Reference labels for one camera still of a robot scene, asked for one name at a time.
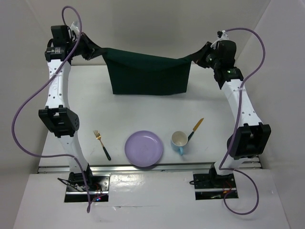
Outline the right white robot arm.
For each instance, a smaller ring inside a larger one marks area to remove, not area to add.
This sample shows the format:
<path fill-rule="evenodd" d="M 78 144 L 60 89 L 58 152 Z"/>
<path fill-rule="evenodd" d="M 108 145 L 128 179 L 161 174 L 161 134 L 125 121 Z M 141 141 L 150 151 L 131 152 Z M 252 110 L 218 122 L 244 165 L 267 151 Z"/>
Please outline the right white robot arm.
<path fill-rule="evenodd" d="M 264 124 L 254 110 L 245 88 L 241 70 L 235 67 L 236 44 L 230 40 L 207 42 L 192 55 L 192 60 L 203 68 L 211 68 L 214 79 L 223 91 L 232 110 L 235 126 L 227 140 L 227 152 L 223 159 L 214 163 L 214 172 L 208 175 L 208 182 L 219 187 L 224 176 L 234 169 L 263 153 L 271 134 L 271 127 Z"/>

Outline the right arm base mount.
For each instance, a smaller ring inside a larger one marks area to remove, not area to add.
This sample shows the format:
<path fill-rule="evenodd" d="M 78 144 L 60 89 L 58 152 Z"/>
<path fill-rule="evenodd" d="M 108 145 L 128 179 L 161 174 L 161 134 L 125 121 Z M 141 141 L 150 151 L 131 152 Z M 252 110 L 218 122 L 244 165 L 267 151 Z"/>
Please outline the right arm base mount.
<path fill-rule="evenodd" d="M 189 182 L 194 187 L 196 200 L 217 200 L 226 198 L 239 198 L 233 174 L 224 178 L 212 178 L 209 174 L 193 174 Z"/>

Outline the dark green cloth napkin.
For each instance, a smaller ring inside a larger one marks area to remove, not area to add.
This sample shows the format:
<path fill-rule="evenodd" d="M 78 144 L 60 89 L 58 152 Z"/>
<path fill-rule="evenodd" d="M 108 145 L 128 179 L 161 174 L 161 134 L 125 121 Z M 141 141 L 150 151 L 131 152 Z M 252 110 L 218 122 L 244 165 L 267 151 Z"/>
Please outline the dark green cloth napkin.
<path fill-rule="evenodd" d="M 173 59 L 135 52 L 103 48 L 116 95 L 173 95 L 187 91 L 192 60 Z"/>

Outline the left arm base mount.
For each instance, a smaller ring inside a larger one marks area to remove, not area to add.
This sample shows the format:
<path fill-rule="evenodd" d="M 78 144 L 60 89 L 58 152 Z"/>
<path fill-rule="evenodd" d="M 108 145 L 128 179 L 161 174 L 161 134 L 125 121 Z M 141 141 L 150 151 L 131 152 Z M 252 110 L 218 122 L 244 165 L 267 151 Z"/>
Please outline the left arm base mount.
<path fill-rule="evenodd" d="M 57 178 L 66 186 L 64 202 L 88 202 L 88 195 L 91 202 L 108 202 L 110 175 L 94 176 L 89 173 L 85 174 L 85 178 L 86 183 L 81 173 L 70 173 L 67 179 Z"/>

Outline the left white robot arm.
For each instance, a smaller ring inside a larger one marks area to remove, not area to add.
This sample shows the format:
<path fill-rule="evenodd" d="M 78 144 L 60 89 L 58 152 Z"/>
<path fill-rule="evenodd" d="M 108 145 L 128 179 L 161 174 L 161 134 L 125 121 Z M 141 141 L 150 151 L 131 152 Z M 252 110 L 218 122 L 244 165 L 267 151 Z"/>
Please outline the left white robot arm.
<path fill-rule="evenodd" d="M 100 55 L 100 48 L 83 32 L 79 23 L 70 27 L 57 25 L 51 27 L 53 38 L 49 40 L 45 58 L 51 80 L 45 108 L 39 110 L 39 118 L 47 129 L 60 141 L 64 153 L 68 155 L 69 178 L 83 190 L 94 185 L 89 163 L 84 158 L 78 140 L 79 117 L 68 102 L 68 78 L 74 56 L 90 60 Z"/>

